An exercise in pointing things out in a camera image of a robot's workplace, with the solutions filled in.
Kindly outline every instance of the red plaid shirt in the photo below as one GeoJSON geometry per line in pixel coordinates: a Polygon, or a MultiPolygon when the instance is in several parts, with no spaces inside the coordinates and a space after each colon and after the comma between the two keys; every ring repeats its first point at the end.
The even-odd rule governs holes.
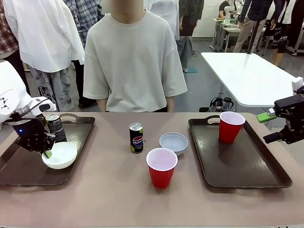
{"type": "Polygon", "coordinates": [[[0,54],[18,49],[18,41],[5,19],[3,0],[0,0],[0,54]]]}

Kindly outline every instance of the hand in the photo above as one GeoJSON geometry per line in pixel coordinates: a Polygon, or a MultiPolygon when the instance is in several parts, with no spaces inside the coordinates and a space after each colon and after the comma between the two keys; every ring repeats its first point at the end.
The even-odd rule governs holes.
{"type": "Polygon", "coordinates": [[[239,28],[239,29],[242,29],[242,28],[243,28],[243,24],[244,24],[244,23],[239,22],[239,23],[238,23],[238,28],[239,28]]]}
{"type": "Polygon", "coordinates": [[[272,20],[270,30],[274,30],[276,28],[275,20],[272,20]]]}

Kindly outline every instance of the can top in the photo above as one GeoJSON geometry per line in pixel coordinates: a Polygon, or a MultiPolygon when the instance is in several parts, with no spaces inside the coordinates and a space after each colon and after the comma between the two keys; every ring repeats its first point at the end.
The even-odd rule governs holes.
{"type": "Polygon", "coordinates": [[[143,125],[141,123],[133,123],[129,128],[132,131],[140,131],[143,128],[143,125]]]}
{"type": "Polygon", "coordinates": [[[53,121],[53,120],[57,120],[59,118],[60,118],[60,115],[57,113],[52,113],[52,114],[46,116],[47,121],[53,121]]]}

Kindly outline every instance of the neck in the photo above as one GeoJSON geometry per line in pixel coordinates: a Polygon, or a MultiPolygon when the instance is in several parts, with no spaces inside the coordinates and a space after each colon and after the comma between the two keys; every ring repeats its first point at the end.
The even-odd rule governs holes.
{"type": "Polygon", "coordinates": [[[135,10],[134,12],[130,13],[113,12],[112,17],[122,24],[134,24],[143,18],[145,12],[146,11],[143,9],[135,10]]]}

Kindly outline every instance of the gray jeans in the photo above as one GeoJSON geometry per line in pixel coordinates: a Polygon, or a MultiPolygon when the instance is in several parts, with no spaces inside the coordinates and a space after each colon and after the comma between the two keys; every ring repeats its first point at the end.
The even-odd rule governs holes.
{"type": "Polygon", "coordinates": [[[46,73],[29,66],[41,96],[56,104],[59,112],[67,112],[73,107],[71,80],[68,68],[54,73],[46,73]]]}
{"type": "Polygon", "coordinates": [[[190,37],[180,37],[180,40],[176,41],[177,50],[180,55],[180,62],[182,68],[188,68],[188,60],[192,52],[192,41],[190,37]]]}
{"type": "MultiPolygon", "coordinates": [[[[243,43],[245,42],[245,40],[250,35],[251,30],[254,27],[254,24],[255,24],[255,21],[250,20],[248,17],[246,18],[246,20],[245,20],[245,22],[243,24],[242,30],[241,30],[241,32],[240,32],[240,34],[238,36],[237,44],[236,44],[233,52],[240,52],[241,51],[243,43]]],[[[253,46],[252,46],[252,49],[251,49],[252,51],[251,52],[255,51],[255,49],[257,47],[258,40],[260,39],[262,30],[263,30],[265,24],[266,24],[266,19],[260,21],[259,27],[257,29],[255,40],[253,42],[253,46]]]]}

